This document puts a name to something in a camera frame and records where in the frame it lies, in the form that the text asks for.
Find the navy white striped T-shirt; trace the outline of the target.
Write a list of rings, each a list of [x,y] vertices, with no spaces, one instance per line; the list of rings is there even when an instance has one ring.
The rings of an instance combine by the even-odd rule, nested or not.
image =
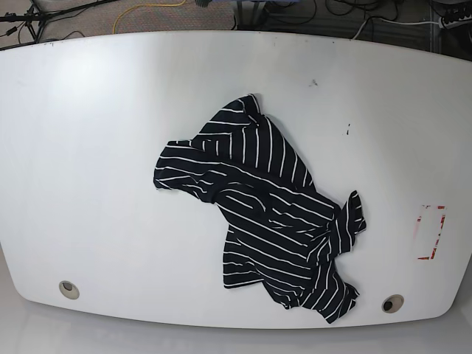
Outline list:
[[[153,183],[219,208],[228,224],[225,288],[261,284],[285,309],[314,310],[328,323],[355,307],[358,291],[335,259],[366,229],[361,198],[352,192],[338,205],[319,194],[253,94],[224,106],[192,139],[168,142]]]

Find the red tape rectangle marking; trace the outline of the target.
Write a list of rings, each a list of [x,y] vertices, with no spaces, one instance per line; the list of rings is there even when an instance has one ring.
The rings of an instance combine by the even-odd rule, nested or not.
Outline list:
[[[421,206],[414,230],[414,259],[434,259],[445,223],[446,210],[443,205]]]

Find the black tripod stand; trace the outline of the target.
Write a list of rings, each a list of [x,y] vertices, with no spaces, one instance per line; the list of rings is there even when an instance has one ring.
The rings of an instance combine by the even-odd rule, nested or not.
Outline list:
[[[116,2],[116,0],[93,1],[64,10],[44,10],[37,1],[31,1],[29,9],[23,15],[5,13],[5,15],[1,17],[1,23],[22,23],[28,29],[32,37],[32,42],[30,43],[38,44],[49,23],[56,20],[61,21],[69,14],[74,17],[85,10],[114,2]]]

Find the white power strip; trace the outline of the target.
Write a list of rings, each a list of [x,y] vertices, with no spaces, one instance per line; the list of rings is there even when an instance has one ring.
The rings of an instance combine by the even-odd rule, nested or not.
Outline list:
[[[466,24],[471,24],[471,7],[468,5],[448,9],[439,21],[440,28],[447,30]]]

